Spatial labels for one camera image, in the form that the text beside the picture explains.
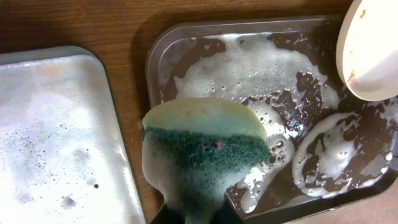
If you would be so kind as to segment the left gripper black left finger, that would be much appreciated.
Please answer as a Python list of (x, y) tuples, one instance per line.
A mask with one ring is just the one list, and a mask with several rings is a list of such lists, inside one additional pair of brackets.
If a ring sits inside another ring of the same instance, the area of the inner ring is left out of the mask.
[(164, 203), (150, 224), (185, 224), (185, 219), (178, 210)]

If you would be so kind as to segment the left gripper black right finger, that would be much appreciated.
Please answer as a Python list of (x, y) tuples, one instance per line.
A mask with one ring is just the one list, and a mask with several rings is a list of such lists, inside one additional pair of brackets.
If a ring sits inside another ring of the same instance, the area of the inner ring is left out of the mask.
[(211, 224), (243, 224), (227, 194), (224, 194), (223, 205), (215, 212)]

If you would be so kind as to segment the green yellow sponge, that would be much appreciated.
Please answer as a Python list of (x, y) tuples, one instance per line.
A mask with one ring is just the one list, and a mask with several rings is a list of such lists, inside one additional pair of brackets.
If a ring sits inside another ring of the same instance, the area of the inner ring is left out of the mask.
[(142, 120), (142, 170), (183, 223), (211, 223), (227, 188), (271, 158), (256, 115), (222, 98), (184, 98)]

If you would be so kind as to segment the cream plastic plate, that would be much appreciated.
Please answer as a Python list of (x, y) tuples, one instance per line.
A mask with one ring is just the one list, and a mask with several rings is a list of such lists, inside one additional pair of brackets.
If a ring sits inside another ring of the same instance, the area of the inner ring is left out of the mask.
[(397, 0), (354, 0), (336, 44), (336, 66), (356, 97), (397, 95)]

